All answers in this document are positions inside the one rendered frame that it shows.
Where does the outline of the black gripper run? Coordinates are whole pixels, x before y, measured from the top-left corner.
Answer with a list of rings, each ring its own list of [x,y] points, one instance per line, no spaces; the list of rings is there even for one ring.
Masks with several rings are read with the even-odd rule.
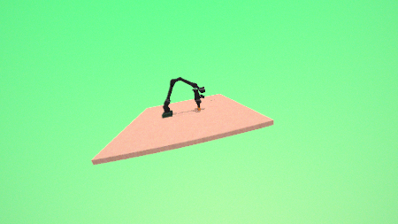
[[[200,103],[202,102],[202,100],[200,99],[199,94],[195,95],[195,102],[196,102],[197,106],[200,108]]]

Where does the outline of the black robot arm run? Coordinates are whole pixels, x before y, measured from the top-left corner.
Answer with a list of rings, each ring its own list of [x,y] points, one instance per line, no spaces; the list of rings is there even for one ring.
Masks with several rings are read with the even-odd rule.
[[[199,94],[199,92],[200,92],[200,93],[205,93],[204,87],[199,88],[198,85],[197,85],[196,83],[194,83],[194,82],[187,81],[187,80],[185,80],[185,79],[183,79],[183,78],[181,78],[181,77],[176,78],[176,79],[170,79],[170,87],[169,87],[169,90],[168,90],[168,93],[167,93],[167,97],[166,97],[166,99],[165,99],[165,101],[164,101],[164,105],[162,106],[162,108],[164,109],[164,113],[170,112],[170,107],[169,107],[168,105],[169,105],[170,102],[171,102],[170,96],[171,96],[171,93],[172,93],[172,88],[173,88],[173,86],[174,86],[174,84],[175,84],[176,81],[183,81],[183,82],[185,82],[186,84],[188,84],[188,85],[190,85],[191,87],[193,87],[192,91],[194,91],[194,94],[195,94],[195,95],[196,95],[196,94]],[[199,90],[198,90],[198,89],[199,89]]]

